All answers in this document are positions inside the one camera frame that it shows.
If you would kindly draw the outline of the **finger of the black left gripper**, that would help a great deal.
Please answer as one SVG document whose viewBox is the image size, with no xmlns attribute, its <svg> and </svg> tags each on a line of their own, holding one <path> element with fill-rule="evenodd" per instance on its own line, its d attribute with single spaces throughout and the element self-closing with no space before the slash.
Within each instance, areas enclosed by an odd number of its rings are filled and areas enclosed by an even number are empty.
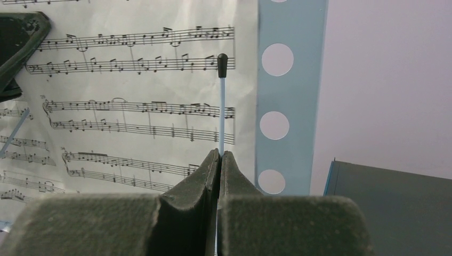
<svg viewBox="0 0 452 256">
<path fill-rule="evenodd" d="M 50 30 L 43 12 L 1 13 L 1 102 L 22 95 L 15 77 Z"/>
</svg>

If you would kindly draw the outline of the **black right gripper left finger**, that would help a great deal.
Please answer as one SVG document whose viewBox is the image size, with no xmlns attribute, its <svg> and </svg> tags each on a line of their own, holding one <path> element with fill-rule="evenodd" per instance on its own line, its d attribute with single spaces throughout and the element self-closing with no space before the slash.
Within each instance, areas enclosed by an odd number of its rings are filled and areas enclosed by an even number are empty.
<svg viewBox="0 0 452 256">
<path fill-rule="evenodd" d="M 213 255 L 221 160 L 157 194 L 53 194 L 30 202 L 1 255 Z"/>
</svg>

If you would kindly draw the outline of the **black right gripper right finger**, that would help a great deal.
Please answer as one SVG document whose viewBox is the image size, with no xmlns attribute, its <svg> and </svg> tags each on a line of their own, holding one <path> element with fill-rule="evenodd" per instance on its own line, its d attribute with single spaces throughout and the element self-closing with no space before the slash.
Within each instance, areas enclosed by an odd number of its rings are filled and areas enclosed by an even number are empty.
<svg viewBox="0 0 452 256">
<path fill-rule="evenodd" d="M 222 156 L 219 255 L 374 255 L 358 205 L 342 196 L 266 196 Z"/>
</svg>

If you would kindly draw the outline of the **sheet music page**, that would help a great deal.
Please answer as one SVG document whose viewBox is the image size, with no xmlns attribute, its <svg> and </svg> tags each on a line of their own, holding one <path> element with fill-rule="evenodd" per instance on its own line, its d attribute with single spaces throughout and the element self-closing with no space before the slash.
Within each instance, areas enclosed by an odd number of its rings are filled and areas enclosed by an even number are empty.
<svg viewBox="0 0 452 256">
<path fill-rule="evenodd" d="M 51 32 L 17 80 L 68 192 L 166 191 L 218 147 L 255 167 L 257 1 L 5 1 Z"/>
<path fill-rule="evenodd" d="M 64 194 L 63 169 L 24 96 L 1 103 L 1 221 L 13 222 L 27 203 Z"/>
</svg>

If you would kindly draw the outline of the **light blue music stand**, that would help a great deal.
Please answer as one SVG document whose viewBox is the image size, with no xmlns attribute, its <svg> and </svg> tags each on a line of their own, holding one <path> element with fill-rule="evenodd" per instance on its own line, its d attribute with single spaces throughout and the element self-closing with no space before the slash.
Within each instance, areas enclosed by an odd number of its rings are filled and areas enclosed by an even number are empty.
<svg viewBox="0 0 452 256">
<path fill-rule="evenodd" d="M 327 3 L 257 2 L 255 176 L 249 180 L 267 195 L 307 195 Z"/>
</svg>

